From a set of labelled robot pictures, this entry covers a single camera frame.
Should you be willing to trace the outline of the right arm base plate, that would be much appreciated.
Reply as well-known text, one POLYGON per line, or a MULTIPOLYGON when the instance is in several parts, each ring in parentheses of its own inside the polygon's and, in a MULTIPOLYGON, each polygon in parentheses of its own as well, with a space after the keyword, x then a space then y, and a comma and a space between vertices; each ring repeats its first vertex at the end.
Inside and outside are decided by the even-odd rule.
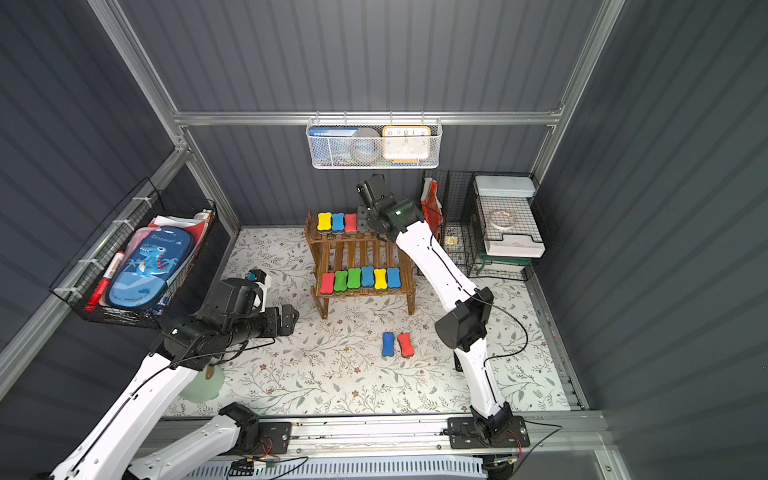
POLYGON ((521 449, 530 446, 531 441, 525 420, 522 416, 513 416, 511 421, 493 439, 484 438, 479 427, 471 417, 450 417, 442 433, 449 437, 454 450, 481 448, 521 449))

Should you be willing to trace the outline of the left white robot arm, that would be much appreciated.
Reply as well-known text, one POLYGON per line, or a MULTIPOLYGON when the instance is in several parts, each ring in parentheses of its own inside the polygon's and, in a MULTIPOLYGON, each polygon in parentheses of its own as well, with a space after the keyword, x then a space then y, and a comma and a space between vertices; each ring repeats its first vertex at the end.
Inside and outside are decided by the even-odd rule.
POLYGON ((266 304, 268 273, 216 283, 195 313, 167 321, 137 373, 86 438, 49 473, 51 479, 180 479, 220 454, 268 451, 258 415, 233 402, 195 432, 145 458, 136 453, 163 412, 195 378, 226 358, 293 333, 298 311, 266 304))

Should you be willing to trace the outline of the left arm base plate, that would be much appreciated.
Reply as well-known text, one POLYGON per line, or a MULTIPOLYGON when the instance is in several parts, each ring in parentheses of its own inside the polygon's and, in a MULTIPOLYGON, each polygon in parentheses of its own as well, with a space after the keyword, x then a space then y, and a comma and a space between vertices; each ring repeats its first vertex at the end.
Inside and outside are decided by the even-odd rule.
POLYGON ((285 454, 292 433, 290 422, 259 422, 240 432, 237 449, 246 456, 265 457, 285 454))

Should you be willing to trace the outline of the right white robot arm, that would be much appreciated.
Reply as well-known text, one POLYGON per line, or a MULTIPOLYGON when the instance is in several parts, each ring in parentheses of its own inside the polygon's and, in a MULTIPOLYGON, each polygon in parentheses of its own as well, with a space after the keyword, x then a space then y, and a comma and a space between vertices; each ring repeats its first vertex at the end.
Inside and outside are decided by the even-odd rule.
POLYGON ((454 352, 465 375, 477 436, 491 443, 506 432, 513 417, 489 365, 487 324, 493 293, 478 288, 459 270, 436 240, 421 206, 393 194, 383 175, 374 174, 356 188, 369 226, 396 244, 437 294, 445 315, 435 322, 436 333, 454 352))

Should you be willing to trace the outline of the blue eraser top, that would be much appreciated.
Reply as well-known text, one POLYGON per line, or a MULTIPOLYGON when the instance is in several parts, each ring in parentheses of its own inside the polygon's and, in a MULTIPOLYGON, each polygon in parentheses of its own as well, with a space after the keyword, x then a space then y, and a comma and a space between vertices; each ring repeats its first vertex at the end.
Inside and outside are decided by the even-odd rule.
POLYGON ((331 231, 334 233, 345 231, 345 214, 344 213, 331 214, 331 231))
POLYGON ((395 335, 392 332, 384 332, 382 334, 382 350, 381 354, 384 357, 393 357, 395 355, 395 335))

